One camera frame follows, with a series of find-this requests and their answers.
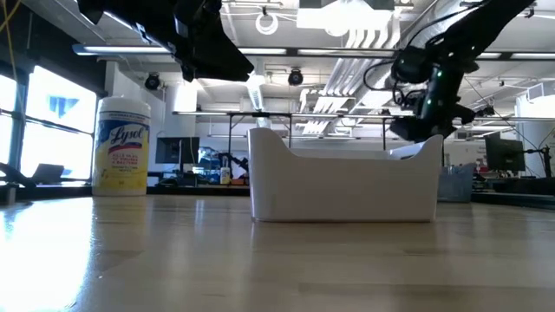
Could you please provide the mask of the Lysol wipes canister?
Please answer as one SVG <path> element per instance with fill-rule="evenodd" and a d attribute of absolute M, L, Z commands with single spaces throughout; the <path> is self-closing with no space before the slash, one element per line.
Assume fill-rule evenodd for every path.
<path fill-rule="evenodd" d="M 96 116 L 92 194 L 147 193 L 151 108 L 127 97 L 101 100 Z"/>

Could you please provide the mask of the open laptop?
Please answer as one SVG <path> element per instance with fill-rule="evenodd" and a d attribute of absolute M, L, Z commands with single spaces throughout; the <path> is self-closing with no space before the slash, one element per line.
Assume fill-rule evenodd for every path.
<path fill-rule="evenodd" d="M 31 180 L 36 184 L 54 185 L 62 182 L 64 166 L 40 163 Z"/>

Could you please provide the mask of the black background rig frame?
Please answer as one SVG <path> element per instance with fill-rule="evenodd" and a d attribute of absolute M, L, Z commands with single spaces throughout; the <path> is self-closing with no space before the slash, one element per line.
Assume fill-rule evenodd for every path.
<path fill-rule="evenodd" d="M 396 120 L 403 118 L 412 118 L 412 115 L 402 114 L 301 114 L 301 113 L 279 113 L 279 112 L 218 112 L 218 111 L 195 111 L 183 112 L 172 111 L 172 115 L 178 116 L 226 116 L 232 119 L 235 116 L 245 116 L 252 118 L 277 118 L 284 117 L 290 120 L 306 119 L 306 120 L 342 120 L 342 119 L 355 119 L 355 120 Z M 474 117 L 473 121 L 493 121 L 493 122 L 555 122 L 555 118 L 540 118 L 540 117 Z"/>

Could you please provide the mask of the silver ventilation duct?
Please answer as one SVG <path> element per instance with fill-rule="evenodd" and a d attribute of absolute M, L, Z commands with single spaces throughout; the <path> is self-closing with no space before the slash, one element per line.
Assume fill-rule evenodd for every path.
<path fill-rule="evenodd" d="M 458 22 L 461 18 L 470 13 L 470 10 L 464 11 L 467 5 L 464 4 L 461 6 L 460 4 L 462 2 L 474 4 L 481 1 L 482 0 L 414 0 L 417 12 L 408 22 L 402 22 L 400 38 L 395 42 L 395 49 L 404 49 L 409 45 L 410 39 L 415 36 L 419 30 L 423 29 L 426 24 L 441 19 L 444 16 L 458 13 L 457 16 L 450 17 L 442 22 L 437 22 L 435 25 L 424 29 L 412 42 L 412 45 L 421 47 L 425 41 L 432 36 L 446 31 L 452 24 Z"/>

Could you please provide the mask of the small white yellow bottle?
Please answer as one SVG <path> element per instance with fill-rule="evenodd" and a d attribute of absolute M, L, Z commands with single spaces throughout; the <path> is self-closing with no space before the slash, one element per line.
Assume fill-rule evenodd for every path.
<path fill-rule="evenodd" d="M 220 157 L 220 184 L 229 185 L 231 183 L 231 168 L 229 167 L 229 160 L 226 156 Z"/>

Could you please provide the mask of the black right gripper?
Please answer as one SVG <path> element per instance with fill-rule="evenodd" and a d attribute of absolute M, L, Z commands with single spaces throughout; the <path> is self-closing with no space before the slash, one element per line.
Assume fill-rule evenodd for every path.
<path fill-rule="evenodd" d="M 434 68 L 418 113 L 419 139 L 440 134 L 444 138 L 456 130 L 453 120 L 459 118 L 463 125 L 474 120 L 475 112 L 459 104 L 458 96 L 464 73 L 459 70 Z"/>

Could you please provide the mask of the overhead light bar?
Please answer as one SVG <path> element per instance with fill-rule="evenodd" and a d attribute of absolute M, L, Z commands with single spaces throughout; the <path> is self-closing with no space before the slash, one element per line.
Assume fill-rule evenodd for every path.
<path fill-rule="evenodd" d="M 77 55 L 169 55 L 170 52 L 157 46 L 100 46 L 74 44 Z M 246 56 L 288 56 L 320 58 L 373 58 L 393 59 L 398 49 L 345 49 L 345 48 L 246 48 L 238 49 Z M 547 51 L 494 51 L 487 50 L 477 57 L 489 62 L 555 62 L 555 52 Z"/>

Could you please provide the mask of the grey translucent plastic bin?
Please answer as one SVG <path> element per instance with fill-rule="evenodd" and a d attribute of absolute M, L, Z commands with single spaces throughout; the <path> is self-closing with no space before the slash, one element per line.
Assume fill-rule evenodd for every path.
<path fill-rule="evenodd" d="M 473 164 L 442 167 L 438 186 L 438 201 L 469 203 L 473 192 L 473 172 Z"/>

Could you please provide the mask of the dark computer monitor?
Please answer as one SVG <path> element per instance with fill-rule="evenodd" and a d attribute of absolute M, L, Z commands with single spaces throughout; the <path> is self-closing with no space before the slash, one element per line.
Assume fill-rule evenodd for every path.
<path fill-rule="evenodd" d="M 526 169 L 524 145 L 519 140 L 486 137 L 486 162 L 490 170 L 523 172 Z"/>
<path fill-rule="evenodd" d="M 199 137 L 163 137 L 156 141 L 157 164 L 197 164 Z"/>

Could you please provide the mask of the white plastic bin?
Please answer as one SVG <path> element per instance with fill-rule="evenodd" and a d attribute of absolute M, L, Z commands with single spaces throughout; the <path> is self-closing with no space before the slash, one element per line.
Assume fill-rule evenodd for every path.
<path fill-rule="evenodd" d="M 265 222 L 431 222 L 443 138 L 388 151 L 290 149 L 247 134 L 251 216 Z"/>

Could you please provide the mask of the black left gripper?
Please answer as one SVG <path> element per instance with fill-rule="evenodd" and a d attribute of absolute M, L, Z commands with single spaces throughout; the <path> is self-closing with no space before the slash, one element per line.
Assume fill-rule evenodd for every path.
<path fill-rule="evenodd" d="M 186 81 L 194 78 L 247 81 L 252 63 L 222 29 L 214 29 L 204 42 L 205 59 L 199 64 L 195 49 L 211 23 L 219 17 L 221 0 L 151 0 L 145 31 L 166 48 L 180 65 Z"/>

